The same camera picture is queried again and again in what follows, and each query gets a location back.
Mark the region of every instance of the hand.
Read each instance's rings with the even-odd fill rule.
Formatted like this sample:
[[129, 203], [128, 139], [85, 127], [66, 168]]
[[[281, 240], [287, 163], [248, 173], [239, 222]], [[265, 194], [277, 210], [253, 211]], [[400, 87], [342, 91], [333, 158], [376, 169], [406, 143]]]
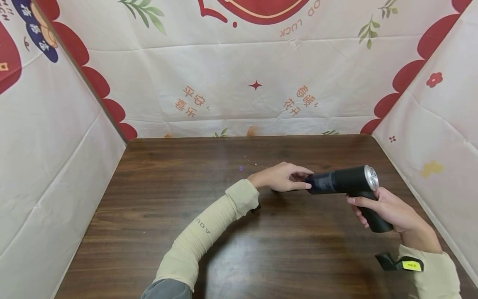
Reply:
[[269, 187], [278, 192], [286, 192], [312, 188], [310, 184], [304, 183], [303, 180], [308, 175], [313, 174], [313, 171], [305, 167], [282, 162], [276, 166], [255, 173], [247, 179], [256, 189]]
[[403, 245], [431, 253], [442, 252], [433, 228], [411, 206], [382, 187], [377, 188], [375, 196], [379, 200], [365, 197], [351, 198], [347, 195], [352, 210], [365, 227], [368, 228], [369, 224], [358, 207], [374, 210], [381, 218], [392, 224], [394, 230], [400, 233]]

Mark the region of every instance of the fabric backdrop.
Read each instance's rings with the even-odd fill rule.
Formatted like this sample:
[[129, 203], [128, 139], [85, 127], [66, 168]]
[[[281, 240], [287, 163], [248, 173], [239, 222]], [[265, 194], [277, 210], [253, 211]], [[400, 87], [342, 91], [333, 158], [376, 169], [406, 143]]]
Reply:
[[478, 286], [477, 24], [473, 1], [373, 136]]
[[370, 133], [423, 33], [456, 13], [451, 0], [38, 2], [128, 139], [359, 133], [373, 121]]
[[0, 21], [0, 298], [50, 299], [125, 143], [29, 0]]

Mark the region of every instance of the wooden table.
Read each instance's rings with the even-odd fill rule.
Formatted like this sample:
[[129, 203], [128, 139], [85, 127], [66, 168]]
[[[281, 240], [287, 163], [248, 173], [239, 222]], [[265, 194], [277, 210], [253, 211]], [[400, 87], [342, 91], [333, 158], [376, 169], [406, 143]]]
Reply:
[[[428, 220], [368, 135], [134, 140], [56, 299], [138, 299], [195, 216], [236, 181], [281, 161], [315, 172], [369, 164], [381, 186]], [[384, 272], [374, 258], [396, 257], [398, 235], [366, 230], [343, 194], [260, 191], [262, 209], [232, 224], [201, 260], [194, 298], [406, 297], [403, 272]], [[478, 298], [455, 263], [463, 298]]]

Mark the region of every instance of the red flower print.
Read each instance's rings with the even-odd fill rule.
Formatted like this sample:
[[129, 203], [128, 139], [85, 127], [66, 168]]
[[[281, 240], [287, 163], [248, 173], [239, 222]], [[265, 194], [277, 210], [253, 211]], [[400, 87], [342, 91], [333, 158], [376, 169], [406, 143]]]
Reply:
[[427, 84], [430, 88], [433, 88], [433, 87], [435, 87], [435, 85], [437, 85], [437, 84], [440, 83], [441, 81], [443, 81], [442, 73], [433, 73], [433, 74], [430, 76], [430, 79], [428, 79], [428, 81], [426, 82], [426, 84]]

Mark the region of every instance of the black handle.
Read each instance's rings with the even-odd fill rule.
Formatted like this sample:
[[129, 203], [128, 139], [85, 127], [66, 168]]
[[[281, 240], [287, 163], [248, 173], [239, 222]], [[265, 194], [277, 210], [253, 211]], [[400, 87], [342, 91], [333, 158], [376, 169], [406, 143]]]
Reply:
[[[373, 194], [373, 191], [355, 191], [350, 192], [348, 195], [350, 197], [362, 196], [372, 200], [378, 200], [378, 198], [375, 197], [375, 194]], [[370, 229], [374, 233], [386, 233], [393, 230], [393, 225], [380, 218], [380, 216], [375, 211], [363, 207], [358, 208], [362, 211], [363, 217], [367, 219]]]

